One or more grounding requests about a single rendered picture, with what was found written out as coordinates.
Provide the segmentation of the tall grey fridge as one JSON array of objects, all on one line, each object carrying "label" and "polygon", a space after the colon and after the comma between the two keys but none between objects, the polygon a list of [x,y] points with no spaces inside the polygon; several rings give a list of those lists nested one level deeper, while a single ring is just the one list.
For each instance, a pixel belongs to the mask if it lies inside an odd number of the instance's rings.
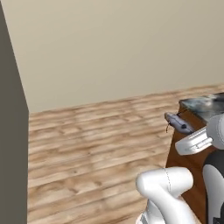
[{"label": "tall grey fridge", "polygon": [[0,0],[0,224],[27,224],[28,116]]}]

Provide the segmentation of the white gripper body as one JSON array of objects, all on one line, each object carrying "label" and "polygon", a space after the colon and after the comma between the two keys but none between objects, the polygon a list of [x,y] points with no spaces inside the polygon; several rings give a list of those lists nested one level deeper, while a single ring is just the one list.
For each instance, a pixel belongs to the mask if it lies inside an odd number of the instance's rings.
[{"label": "white gripper body", "polygon": [[193,155],[211,146],[212,141],[213,139],[207,136],[207,130],[202,128],[177,141],[175,148],[181,156]]}]

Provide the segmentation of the wooden counter, dark marble top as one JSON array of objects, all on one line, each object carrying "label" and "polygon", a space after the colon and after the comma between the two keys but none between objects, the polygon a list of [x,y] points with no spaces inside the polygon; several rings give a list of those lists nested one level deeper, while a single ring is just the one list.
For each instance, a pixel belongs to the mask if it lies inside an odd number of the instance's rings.
[{"label": "wooden counter, dark marble top", "polygon": [[189,135],[174,130],[166,165],[192,173],[193,187],[183,198],[201,224],[224,224],[224,92],[181,100],[178,114],[194,132],[205,128],[213,141],[197,154],[181,156],[175,143]]}]

